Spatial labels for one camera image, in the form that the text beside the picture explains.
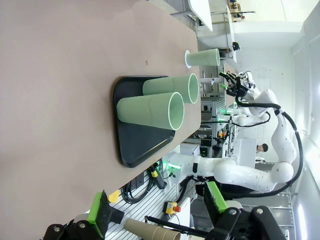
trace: black plastic tray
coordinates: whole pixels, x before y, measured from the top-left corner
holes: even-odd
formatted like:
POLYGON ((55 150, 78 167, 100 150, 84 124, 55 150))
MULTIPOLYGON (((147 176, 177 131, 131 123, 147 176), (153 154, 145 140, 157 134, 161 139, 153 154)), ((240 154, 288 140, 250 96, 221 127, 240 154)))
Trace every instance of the black plastic tray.
POLYGON ((113 107, 118 154, 128 168, 138 166, 170 143, 176 131, 122 122, 118 119, 117 104, 122 98, 142 96, 145 81, 165 77, 167 76, 124 76, 114 87, 113 107))

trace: green cup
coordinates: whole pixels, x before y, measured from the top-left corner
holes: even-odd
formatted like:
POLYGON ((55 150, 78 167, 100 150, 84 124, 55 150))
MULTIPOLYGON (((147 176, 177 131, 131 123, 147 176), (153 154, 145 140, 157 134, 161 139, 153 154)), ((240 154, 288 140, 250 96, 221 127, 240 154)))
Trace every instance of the green cup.
POLYGON ((199 83, 195 74, 150 79, 144 82, 143 95, 178 92, 185 104, 195 104, 199 96, 199 83))
POLYGON ((122 98, 116 111, 122 122, 176 131, 184 120, 185 106, 180 93, 168 92, 122 98))
POLYGON ((189 53, 187 50, 185 55, 185 63, 188 66, 219 66, 220 54, 218 49, 210 49, 189 53))

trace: person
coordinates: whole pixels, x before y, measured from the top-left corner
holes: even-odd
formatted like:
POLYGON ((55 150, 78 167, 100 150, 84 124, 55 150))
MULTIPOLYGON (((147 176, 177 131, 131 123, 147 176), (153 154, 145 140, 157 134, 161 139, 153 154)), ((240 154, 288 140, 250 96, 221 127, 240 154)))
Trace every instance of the person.
POLYGON ((257 145, 256 146, 256 153, 260 153, 260 152, 266 152, 268 151, 268 145, 266 143, 262 144, 262 145, 257 145))

